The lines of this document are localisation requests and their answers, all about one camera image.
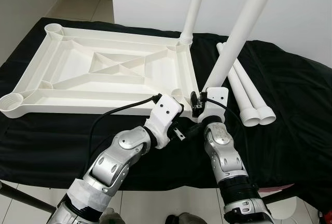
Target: floor tile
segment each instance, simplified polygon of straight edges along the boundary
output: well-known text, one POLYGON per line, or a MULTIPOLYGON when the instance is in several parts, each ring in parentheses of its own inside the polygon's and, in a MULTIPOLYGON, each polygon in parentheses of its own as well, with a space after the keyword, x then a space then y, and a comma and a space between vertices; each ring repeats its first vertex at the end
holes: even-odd
MULTIPOLYGON (((65 189, 49 189, 27 185, 19 185, 18 190, 21 190, 24 193, 54 206, 58 204, 66 193, 65 189)), ((49 217, 50 213, 46 211, 42 211, 35 207, 13 200, 10 204, 3 224, 44 224, 47 222, 49 217)))
POLYGON ((121 216, 128 224, 164 223, 170 214, 200 216, 209 224, 221 224, 215 189, 181 187, 169 191, 124 191, 121 216))
POLYGON ((223 220, 224 224, 227 224, 228 222, 224 218, 224 214, 225 214, 225 211, 224 211, 224 206, 225 206, 224 200, 222 198, 222 195, 220 194, 220 190, 216 189, 216 191, 217 191, 217 196, 218 196, 218 201, 219 201, 220 213, 222 215, 222 220, 223 220))
MULTIPOLYGON (((217 190, 218 192, 218 199, 219 199, 219 203, 220 203, 220 209, 222 212, 222 217, 223 217, 223 222, 224 224, 227 223, 227 221, 224 219, 224 202, 222 199, 222 196, 220 195, 220 191, 217 190)), ((291 218, 287 218, 287 219, 283 219, 282 222, 281 220, 275 220, 276 224, 312 224, 312 221, 310 219, 310 216, 308 214, 308 211, 306 209, 306 206, 303 202, 303 200, 301 200, 300 198, 296 198, 296 209, 295 212, 293 213, 293 215, 291 216, 291 218)))
MULTIPOLYGON (((270 194, 274 194, 275 192, 268 192, 268 193, 262 193, 260 192, 260 197, 265 197, 270 194)), ((296 203, 297 199, 296 197, 288 198, 282 201, 273 202, 268 204, 268 209, 271 211, 272 217, 275 219, 287 219, 291 217, 295 210, 296 210, 296 203)))
POLYGON ((309 212, 311 221, 313 222, 313 224, 317 224, 318 223, 318 210, 307 202, 305 202, 305 206, 309 212))
POLYGON ((63 0, 54 11, 54 17, 90 20, 99 0, 63 0))
POLYGON ((108 207, 114 209, 114 212, 119 213, 121 210, 122 191, 117 191, 115 196, 112 197, 108 207))
MULTIPOLYGON (((1 182, 5 183, 13 188, 17 188, 17 186, 18 186, 18 184, 11 183, 9 181, 1 180, 1 182)), ((0 195, 0 223, 2 223, 2 221, 5 218, 5 215, 9 208, 10 202, 11 202, 11 198, 0 195)))
POLYGON ((91 21, 114 23, 113 2, 100 0, 91 21))
POLYGON ((292 216, 300 224, 312 224, 305 202, 297 197, 296 210, 292 216))

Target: white wall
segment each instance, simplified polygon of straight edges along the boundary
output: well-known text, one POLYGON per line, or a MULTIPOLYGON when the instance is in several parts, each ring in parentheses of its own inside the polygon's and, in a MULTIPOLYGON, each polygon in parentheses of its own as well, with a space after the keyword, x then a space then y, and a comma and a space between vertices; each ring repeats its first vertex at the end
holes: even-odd
MULTIPOLYGON (((181 31, 190 0, 113 0, 118 24, 181 31)), ((203 0, 195 32, 229 35, 245 0, 203 0)), ((252 39, 332 67, 331 0, 270 0, 252 39)))
POLYGON ((57 0, 0 0, 0 66, 57 0))

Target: tiled floor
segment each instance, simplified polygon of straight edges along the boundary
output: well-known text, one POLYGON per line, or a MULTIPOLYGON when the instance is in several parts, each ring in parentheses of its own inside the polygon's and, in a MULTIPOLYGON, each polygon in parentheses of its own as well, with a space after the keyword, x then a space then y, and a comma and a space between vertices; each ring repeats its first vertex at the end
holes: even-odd
POLYGON ((112 0, 63 0, 48 17, 114 23, 113 2, 112 0))
MULTIPOLYGON (((49 204, 57 205, 64 189, 31 187, 5 182, 49 204)), ((118 191, 109 207, 127 224, 163 224, 169 214, 189 212, 202 217, 208 224, 226 224, 224 203, 217 189, 181 187, 169 191, 118 191)), ((45 224, 50 214, 0 195, 0 223, 45 224)), ((291 218, 282 224, 317 224, 317 210, 297 199, 291 218)))
MULTIPOLYGON (((49 15, 53 18, 82 21, 114 22, 112 0, 63 0, 49 15)), ((56 205, 65 194, 63 189, 48 189, 9 183, 49 204, 56 205)), ((127 224, 163 224, 168 214, 190 212, 208 224, 226 223, 224 203, 219 190, 181 187, 170 191, 119 191, 110 207, 121 214, 127 224)), ((0 195, 0 223, 45 224, 50 214, 0 195)), ((292 216, 301 224, 316 224, 316 209, 297 199, 292 216)), ((283 224, 296 224, 287 219, 283 224)))

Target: black cloth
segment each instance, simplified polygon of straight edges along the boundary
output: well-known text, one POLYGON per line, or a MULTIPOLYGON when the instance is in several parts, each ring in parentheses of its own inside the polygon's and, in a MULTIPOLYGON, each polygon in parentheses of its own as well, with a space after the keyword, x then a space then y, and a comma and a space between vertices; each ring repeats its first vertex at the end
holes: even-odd
MULTIPOLYGON (((102 22, 40 19, 0 68, 0 97, 10 93, 45 37, 44 26, 125 32, 178 38, 179 32, 132 28, 102 22)), ((218 53, 216 44, 227 37, 195 34, 191 56, 201 90, 218 53)), ((239 60, 264 100, 276 114, 270 125, 246 128, 226 113, 226 126, 233 136, 253 182, 260 187, 297 184, 305 188, 300 197, 316 208, 332 208, 332 71, 330 68, 287 53, 263 41, 248 41, 239 60)), ((228 106, 239 114, 230 89, 228 106)), ((29 113, 8 119, 0 114, 0 178, 20 184, 67 188, 81 171, 88 132, 96 115, 29 113)), ((108 116, 93 135, 93 149, 106 136, 129 130, 145 121, 144 116, 108 116)), ((186 131, 193 123, 179 120, 186 131)), ((99 146, 106 148, 112 136, 99 146)), ((216 188, 203 136, 171 141, 162 150, 152 149, 130 169, 122 190, 168 190, 183 185, 216 188)))

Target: white plastic tube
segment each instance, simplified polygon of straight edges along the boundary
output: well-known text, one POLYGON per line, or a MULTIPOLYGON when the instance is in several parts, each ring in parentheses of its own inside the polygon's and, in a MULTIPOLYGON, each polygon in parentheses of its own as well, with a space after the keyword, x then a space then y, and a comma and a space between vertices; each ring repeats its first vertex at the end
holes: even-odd
MULTIPOLYGON (((217 49, 218 52, 221 53, 223 49, 223 44, 218 43, 217 49)), ((252 106, 233 67, 231 67, 228 73, 228 80, 240 109, 240 119, 242 123, 246 127, 253 127, 255 125, 258 125, 260 122, 259 114, 257 110, 252 106)))
POLYGON ((180 44, 188 44, 192 43, 192 32, 195 27, 197 15, 199 12, 199 8, 201 6, 202 0, 191 0, 189 10, 187 13, 187 18, 185 22, 185 26, 180 35, 179 43, 180 44))
POLYGON ((220 87, 223 84, 267 1, 247 0, 228 37, 227 45, 224 47, 205 83, 204 91, 207 87, 220 87))
POLYGON ((266 125, 275 121, 276 117, 273 110, 266 105, 265 101, 261 97, 253 82, 250 80, 248 74, 238 59, 235 60, 233 67, 238 77, 240 78, 241 84, 244 87, 244 90, 248 95, 251 103, 258 111, 260 117, 259 124, 266 125))

